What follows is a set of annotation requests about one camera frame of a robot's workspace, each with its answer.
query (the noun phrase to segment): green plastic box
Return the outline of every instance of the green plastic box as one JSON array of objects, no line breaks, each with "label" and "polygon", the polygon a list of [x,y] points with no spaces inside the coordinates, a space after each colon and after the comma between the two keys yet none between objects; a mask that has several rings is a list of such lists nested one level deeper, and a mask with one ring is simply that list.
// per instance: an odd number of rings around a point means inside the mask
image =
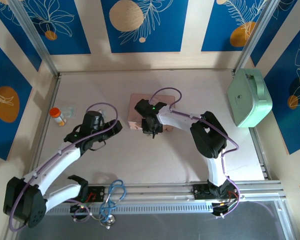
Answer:
[{"label": "green plastic box", "polygon": [[272,99],[259,69],[240,69],[227,91],[234,123],[253,128],[271,111]]}]

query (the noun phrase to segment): blue cable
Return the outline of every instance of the blue cable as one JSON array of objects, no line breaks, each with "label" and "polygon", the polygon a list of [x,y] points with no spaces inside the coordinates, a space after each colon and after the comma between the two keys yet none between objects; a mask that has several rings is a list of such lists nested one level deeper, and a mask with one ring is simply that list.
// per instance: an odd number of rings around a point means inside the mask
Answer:
[{"label": "blue cable", "polygon": [[99,210],[99,218],[100,221],[105,223],[108,221],[109,216],[111,215],[111,212],[117,208],[117,203],[111,200],[111,194],[116,188],[122,188],[123,194],[119,198],[118,202],[121,201],[127,193],[126,187],[124,185],[124,182],[120,179],[113,181],[109,188],[108,188],[108,197],[107,199],[101,204],[100,210]]}]

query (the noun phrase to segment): tan circle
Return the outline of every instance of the tan circle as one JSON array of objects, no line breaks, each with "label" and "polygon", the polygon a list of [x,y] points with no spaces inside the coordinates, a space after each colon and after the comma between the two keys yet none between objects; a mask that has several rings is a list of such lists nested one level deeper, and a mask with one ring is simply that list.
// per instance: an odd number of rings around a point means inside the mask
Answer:
[{"label": "tan circle", "polygon": [[20,101],[17,92],[9,86],[0,87],[0,99],[11,99],[10,104],[0,102],[0,119],[6,123],[13,123],[19,113]]},{"label": "tan circle", "polygon": [[7,3],[7,0],[0,0],[0,2],[3,3],[3,4],[5,4],[5,5],[8,4],[8,3]]},{"label": "tan circle", "polygon": [[145,39],[144,37],[140,37],[140,38],[139,38],[139,42],[143,44],[143,43],[146,42],[146,39]]},{"label": "tan circle", "polygon": [[247,34],[250,36],[256,23],[254,21],[247,22],[245,25],[238,26],[230,36],[230,44],[234,47],[243,47],[246,45],[248,38],[246,39],[246,27],[249,27]]},{"label": "tan circle", "polygon": [[144,22],[141,8],[131,0],[120,0],[113,5],[109,12],[110,22],[121,32],[138,29]]},{"label": "tan circle", "polygon": [[44,33],[44,35],[45,35],[45,37],[47,38],[47,39],[49,39],[50,41],[54,41],[54,40],[56,40],[57,39],[57,34],[54,32],[54,31],[50,31],[50,30],[48,30],[48,31],[46,31],[45,33]]},{"label": "tan circle", "polygon": [[291,108],[292,110],[296,109],[298,107],[298,97],[295,95],[291,95],[288,98],[288,107]]},{"label": "tan circle", "polygon": [[219,5],[225,4],[228,0],[216,0],[216,3]]}]

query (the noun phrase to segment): floor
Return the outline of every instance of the floor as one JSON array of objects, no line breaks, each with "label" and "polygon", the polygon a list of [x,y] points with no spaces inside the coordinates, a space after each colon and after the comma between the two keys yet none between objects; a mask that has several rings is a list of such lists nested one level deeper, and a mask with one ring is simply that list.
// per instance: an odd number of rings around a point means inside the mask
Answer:
[{"label": "floor", "polygon": [[[64,137],[82,123],[87,107],[94,103],[113,104],[123,126],[122,131],[110,138],[98,151],[87,151],[70,165],[58,180],[78,175],[90,184],[105,184],[116,179],[125,183],[172,183],[206,181],[208,168],[188,133],[174,129],[155,139],[147,137],[128,125],[131,94],[153,94],[164,87],[179,89],[182,100],[176,104],[188,113],[213,112],[228,135],[240,146],[239,151],[226,158],[226,169],[231,179],[263,180],[263,172],[247,128],[237,128],[227,98],[231,83],[230,70],[152,70],[98,72],[62,75],[55,107],[73,108],[73,116],[65,126],[50,120],[40,156],[40,163],[47,160],[62,144]],[[162,95],[178,93],[172,90]],[[105,121],[115,118],[114,111],[102,109]],[[228,143],[227,149],[233,146]]]}]

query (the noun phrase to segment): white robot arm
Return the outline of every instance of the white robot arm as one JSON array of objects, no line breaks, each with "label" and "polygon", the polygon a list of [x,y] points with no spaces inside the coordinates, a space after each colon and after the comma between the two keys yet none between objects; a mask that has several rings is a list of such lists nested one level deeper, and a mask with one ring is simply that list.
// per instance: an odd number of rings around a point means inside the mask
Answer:
[{"label": "white robot arm", "polygon": [[104,142],[119,133],[120,121],[105,123],[97,111],[87,111],[81,125],[76,126],[64,138],[64,143],[52,158],[45,161],[32,172],[19,179],[13,177],[6,186],[3,212],[14,219],[35,227],[45,213],[69,199],[77,198],[84,202],[88,198],[88,181],[72,175],[63,184],[51,186],[56,178],[95,142]]},{"label": "white robot arm", "polygon": [[221,151],[226,148],[226,139],[213,129],[198,121],[204,119],[214,125],[225,135],[226,131],[211,112],[204,114],[175,114],[175,109],[166,103],[159,102],[151,105],[148,100],[140,100],[134,108],[142,117],[143,133],[155,135],[162,133],[163,125],[173,126],[191,134],[198,151],[207,161],[209,170],[208,182],[219,188],[227,180],[223,172]]},{"label": "white robot arm", "polygon": [[[175,128],[186,131],[189,134],[191,133],[192,124],[198,122],[198,120],[191,119],[189,117],[185,118],[184,116],[174,114],[172,111],[174,108],[169,108],[169,106],[164,106],[159,110],[157,118],[162,125],[169,125]],[[193,114],[194,117],[201,118],[200,114]],[[216,158],[213,157],[204,157],[207,162],[209,170],[208,180],[213,183],[215,186],[221,186],[225,181],[226,177],[223,173],[221,154],[218,154]]]}]

